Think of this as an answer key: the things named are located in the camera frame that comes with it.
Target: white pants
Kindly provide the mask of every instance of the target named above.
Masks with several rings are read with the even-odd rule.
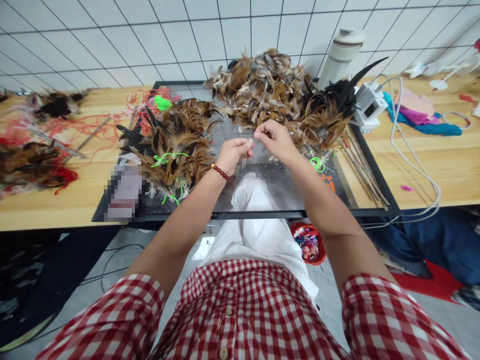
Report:
[[[278,210],[265,182],[252,172],[246,174],[236,187],[231,204],[234,212]],[[287,268],[315,303],[319,288],[309,278],[302,250],[285,219],[225,221],[200,266],[234,259],[264,260]]]

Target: forearm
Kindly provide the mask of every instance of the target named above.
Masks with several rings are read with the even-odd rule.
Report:
[[[288,167],[308,218],[323,238],[339,292],[348,276],[358,273],[379,275],[395,282],[367,234],[313,166],[299,156]]]
[[[168,297],[185,260],[212,216],[226,180],[209,170],[193,191],[170,215],[125,276],[145,274],[156,279]]]

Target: hand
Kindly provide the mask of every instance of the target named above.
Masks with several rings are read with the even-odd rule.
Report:
[[[240,156],[245,154],[252,158],[254,156],[253,148],[255,144],[253,141],[246,138],[236,138],[225,141],[221,145],[220,155],[216,161],[216,165],[228,176],[232,176]]]
[[[270,154],[287,166],[300,155],[288,129],[275,120],[268,120],[257,127],[253,137],[260,140]]]

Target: white tile wall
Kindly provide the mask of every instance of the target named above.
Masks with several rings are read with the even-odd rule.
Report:
[[[0,0],[0,89],[202,81],[268,48],[315,77],[341,27],[366,34],[348,73],[392,75],[471,56],[479,19],[479,0]]]

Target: blue cloth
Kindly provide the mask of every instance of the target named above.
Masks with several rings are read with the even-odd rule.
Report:
[[[404,210],[403,215],[420,210]],[[360,223],[387,223],[392,217],[360,217]],[[400,216],[396,221],[411,221],[415,216]],[[480,236],[471,225],[474,216],[456,207],[442,207],[423,221],[394,223],[366,229],[370,239],[394,259],[420,264],[427,259],[448,270],[465,285],[480,284]]]
[[[394,121],[394,108],[393,108],[393,102],[392,98],[390,97],[390,94],[388,92],[383,92],[383,98],[385,99],[386,103],[388,104],[388,114],[390,115],[390,119],[393,122]],[[427,134],[427,135],[443,135],[443,136],[460,136],[462,135],[462,129],[459,128],[457,125],[452,125],[452,124],[447,124],[447,123],[441,123],[441,124],[422,124],[422,125],[415,125],[413,122],[408,120],[405,115],[403,115],[401,112],[398,113],[398,117],[396,118],[396,121],[398,123],[404,123],[407,124],[408,126],[414,128],[415,130],[418,130],[421,133]]]

